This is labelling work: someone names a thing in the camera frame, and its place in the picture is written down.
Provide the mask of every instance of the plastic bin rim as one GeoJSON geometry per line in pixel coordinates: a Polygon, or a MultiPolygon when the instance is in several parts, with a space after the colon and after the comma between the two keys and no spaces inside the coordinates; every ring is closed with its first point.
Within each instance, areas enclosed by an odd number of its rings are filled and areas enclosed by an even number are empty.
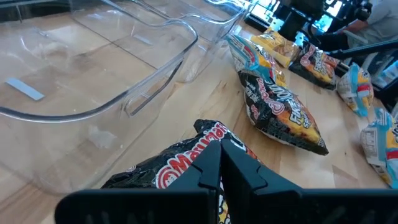
{"type": "Polygon", "coordinates": [[[184,55],[196,44],[198,41],[198,34],[195,31],[195,29],[188,24],[185,21],[182,21],[180,19],[169,19],[163,24],[148,24],[142,20],[140,20],[138,17],[132,15],[131,13],[125,11],[124,9],[121,9],[118,5],[115,5],[113,2],[110,2],[108,0],[102,0],[106,4],[109,4],[110,6],[116,8],[117,10],[121,11],[122,13],[126,14],[129,17],[135,18],[137,21],[151,27],[165,27],[169,26],[172,24],[181,24],[185,26],[194,36],[194,40],[184,49],[182,50],[178,55],[176,55],[172,60],[167,62],[165,65],[161,66],[159,69],[157,69],[156,72],[154,72],[152,75],[149,75],[145,79],[141,80],[139,83],[133,85],[130,87],[128,90],[122,92],[118,96],[114,97],[112,100],[109,100],[105,104],[94,108],[92,110],[88,110],[82,113],[77,113],[77,114],[68,114],[68,115],[61,115],[61,116],[56,116],[56,115],[38,115],[38,114],[29,114],[29,113],[23,113],[20,111],[12,110],[10,108],[6,108],[3,106],[0,106],[0,114],[4,116],[8,116],[10,118],[15,118],[23,121],[30,121],[30,122],[36,122],[36,123],[66,123],[66,122],[74,122],[74,121],[80,121],[83,119],[91,118],[93,116],[99,115],[106,110],[110,109],[113,105],[121,101],[125,96],[128,96],[128,94],[132,93],[135,89],[140,88],[141,86],[144,86],[146,83],[150,82],[153,80],[160,72],[163,72],[167,67],[172,67],[173,65],[178,66],[178,63],[180,63],[183,60],[184,55]]]}
{"type": "Polygon", "coordinates": [[[185,14],[183,16],[177,17],[177,18],[171,18],[170,16],[164,14],[163,12],[161,12],[158,9],[152,7],[151,5],[148,5],[144,1],[140,1],[140,0],[130,0],[130,1],[140,4],[141,6],[145,7],[146,9],[158,14],[159,16],[162,16],[164,19],[184,19],[186,17],[196,17],[196,18],[202,19],[204,21],[207,21],[207,22],[210,22],[210,23],[213,23],[213,24],[220,24],[220,25],[227,24],[227,23],[229,23],[231,21],[234,21],[237,17],[239,17],[245,11],[245,8],[244,8],[243,4],[241,2],[239,2],[239,1],[224,0],[224,1],[220,1],[220,2],[213,2],[211,0],[207,0],[211,4],[225,4],[226,2],[233,2],[234,4],[238,5],[241,8],[241,10],[239,12],[237,12],[233,17],[231,17],[231,18],[229,18],[227,20],[224,20],[224,21],[219,21],[219,20],[212,19],[212,18],[209,18],[209,17],[206,17],[206,16],[201,16],[201,15],[198,15],[198,14],[195,14],[195,13],[189,13],[189,14],[185,14]]]}

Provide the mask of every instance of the clear plastic bin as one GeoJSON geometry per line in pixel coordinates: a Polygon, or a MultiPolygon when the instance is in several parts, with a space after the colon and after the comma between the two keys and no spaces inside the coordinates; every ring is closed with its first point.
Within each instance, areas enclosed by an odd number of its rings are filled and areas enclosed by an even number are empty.
{"type": "Polygon", "coordinates": [[[26,181],[53,193],[99,181],[156,119],[198,38],[102,1],[62,7],[1,9],[0,199],[26,181]]]}
{"type": "Polygon", "coordinates": [[[220,40],[241,20],[246,10],[235,0],[112,0],[127,11],[135,11],[135,3],[141,4],[163,18],[182,19],[199,35],[197,44],[183,65],[178,81],[192,82],[213,60],[222,46],[220,40]]]}

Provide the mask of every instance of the crumpled bag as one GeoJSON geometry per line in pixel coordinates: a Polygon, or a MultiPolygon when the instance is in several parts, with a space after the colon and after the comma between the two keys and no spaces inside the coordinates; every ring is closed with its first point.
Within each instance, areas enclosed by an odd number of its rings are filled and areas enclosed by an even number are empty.
{"type": "Polygon", "coordinates": [[[361,131],[366,160],[393,189],[398,189],[398,121],[378,108],[376,120],[361,131]]]}
{"type": "Polygon", "coordinates": [[[285,75],[279,65],[260,45],[238,35],[228,35],[227,41],[237,72],[251,73],[286,87],[285,75]]]}
{"type": "Polygon", "coordinates": [[[314,45],[304,42],[303,49],[290,65],[289,70],[322,88],[334,90],[336,88],[335,68],[339,62],[314,45]]]}
{"type": "MultiPolygon", "coordinates": [[[[235,146],[238,146],[251,157],[257,159],[256,155],[223,123],[198,119],[193,127],[198,133],[194,138],[173,144],[157,156],[132,166],[125,172],[113,175],[102,186],[102,189],[165,189],[190,167],[195,158],[212,140],[221,141],[222,139],[229,139],[235,146]]],[[[218,218],[219,224],[231,222],[222,181],[220,182],[220,195],[218,197],[218,218]]]]}
{"type": "Polygon", "coordinates": [[[300,50],[295,43],[285,39],[271,27],[261,35],[252,36],[251,41],[263,47],[284,68],[289,66],[289,63],[297,56],[300,50]]]}
{"type": "Polygon", "coordinates": [[[328,149],[306,107],[286,88],[239,72],[250,122],[266,136],[319,155],[328,149]]]}
{"type": "Polygon", "coordinates": [[[350,66],[337,84],[337,92],[344,102],[359,116],[367,116],[374,93],[371,76],[357,64],[350,66]]]}

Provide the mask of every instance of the wooden tabletop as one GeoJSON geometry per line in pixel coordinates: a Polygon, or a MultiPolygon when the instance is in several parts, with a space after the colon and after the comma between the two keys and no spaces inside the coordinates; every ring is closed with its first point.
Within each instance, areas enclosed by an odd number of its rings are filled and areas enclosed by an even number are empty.
{"type": "MultiPolygon", "coordinates": [[[[244,27],[240,34],[249,38],[258,31],[244,27]]],[[[268,168],[301,187],[385,188],[359,145],[360,131],[374,119],[373,108],[367,118],[360,118],[335,91],[321,89],[288,70],[284,72],[289,88],[317,121],[329,155],[283,145],[252,127],[243,89],[225,45],[194,82],[175,84],[157,120],[129,147],[106,178],[155,156],[177,141],[193,137],[193,124],[202,118],[223,122],[268,168]]],[[[377,100],[374,105],[381,106],[377,100]]],[[[46,194],[27,184],[0,202],[0,223],[53,223],[53,210],[60,198],[62,195],[46,194]]]]}

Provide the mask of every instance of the snack bag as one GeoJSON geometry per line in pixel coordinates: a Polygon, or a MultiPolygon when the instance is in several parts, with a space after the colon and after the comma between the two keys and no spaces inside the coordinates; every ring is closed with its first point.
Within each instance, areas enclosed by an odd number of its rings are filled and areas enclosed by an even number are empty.
{"type": "Polygon", "coordinates": [[[337,92],[356,114],[368,115],[374,96],[368,71],[354,63],[338,82],[337,92]]]}
{"type": "Polygon", "coordinates": [[[285,75],[279,65],[261,46],[238,35],[228,35],[227,41],[237,72],[252,73],[261,78],[271,79],[276,84],[286,87],[285,75]]]}
{"type": "Polygon", "coordinates": [[[393,189],[398,189],[398,121],[376,109],[376,120],[361,131],[366,160],[393,189]]]}
{"type": "MultiPolygon", "coordinates": [[[[178,142],[163,150],[159,155],[149,158],[125,172],[113,175],[102,188],[151,187],[165,189],[188,169],[196,156],[212,140],[229,139],[257,159],[254,153],[221,122],[198,119],[193,126],[198,133],[194,138],[178,142]]],[[[220,183],[218,206],[219,223],[230,223],[222,182],[220,183]]]]}
{"type": "Polygon", "coordinates": [[[289,66],[290,61],[296,57],[300,50],[295,43],[285,39],[271,27],[261,35],[252,36],[251,41],[263,47],[284,68],[289,66]]]}
{"type": "Polygon", "coordinates": [[[252,124],[266,136],[320,155],[328,154],[317,124],[300,100],[284,87],[239,72],[252,124]]]}
{"type": "Polygon", "coordinates": [[[304,42],[303,49],[290,65],[289,70],[322,88],[334,90],[336,88],[335,68],[339,62],[314,45],[304,42]]]}

